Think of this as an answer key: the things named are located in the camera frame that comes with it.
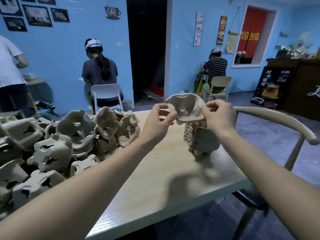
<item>person in white shirt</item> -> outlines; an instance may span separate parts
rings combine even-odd
[[[21,110],[29,117],[26,81],[18,70],[29,64],[22,54],[10,40],[0,36],[0,109],[2,112]]]

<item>blue wall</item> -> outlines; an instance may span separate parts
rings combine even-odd
[[[48,79],[51,91],[42,86],[44,96],[54,102],[57,113],[89,110],[86,92],[89,88],[78,80],[83,62],[88,59],[84,49],[87,38],[102,42],[104,55],[117,64],[124,97],[133,101],[126,0],[56,0],[57,6],[18,1],[20,5],[47,6],[53,27],[29,26],[24,16],[28,32],[9,32],[1,18],[0,35],[24,52],[30,67],[23,73]],[[118,7],[122,13],[120,20],[106,19],[105,6]],[[50,7],[67,9],[70,23],[54,22]],[[122,48],[116,47],[117,42],[122,43]]]
[[[279,40],[279,33],[285,25],[286,20],[291,18],[293,9],[285,5],[263,2],[261,0],[173,0],[172,11],[172,40],[170,55],[170,79],[169,94],[178,93],[182,89],[193,91],[195,74],[199,71],[202,61],[208,60],[210,51],[215,47],[219,29],[220,16],[228,17],[226,33],[230,30],[232,20],[237,8],[240,10],[232,26],[232,31],[239,31],[241,28],[244,11],[247,2],[256,3],[265,8],[279,9],[278,19],[273,32],[270,34],[270,41],[266,48],[264,60],[275,55],[275,46]],[[196,13],[204,13],[203,34],[200,47],[194,47],[194,32]],[[252,91],[256,88],[261,76],[263,66],[260,68],[233,68],[231,69],[234,54],[226,54],[225,46],[227,35],[223,42],[223,57],[229,62],[227,76],[232,77],[230,92]]]
[[[320,5],[296,8],[293,13],[287,45],[296,44],[303,32],[311,32],[306,45],[312,45],[310,51],[318,52],[320,46]]]

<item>white t-shirt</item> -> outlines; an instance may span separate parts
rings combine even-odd
[[[10,40],[0,35],[0,88],[26,83],[12,60],[12,57],[22,54]]]

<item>black menu poster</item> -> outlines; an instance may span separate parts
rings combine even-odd
[[[295,68],[265,66],[251,103],[267,109],[279,108],[289,90],[294,72]]]

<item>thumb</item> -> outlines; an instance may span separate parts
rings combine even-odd
[[[178,118],[178,113],[177,111],[173,111],[170,114],[167,115],[167,117],[165,118],[164,122],[168,125],[172,125],[172,123],[174,122],[175,119]]]
[[[202,110],[202,114],[205,118],[208,118],[211,115],[210,109],[209,108],[204,108]]]

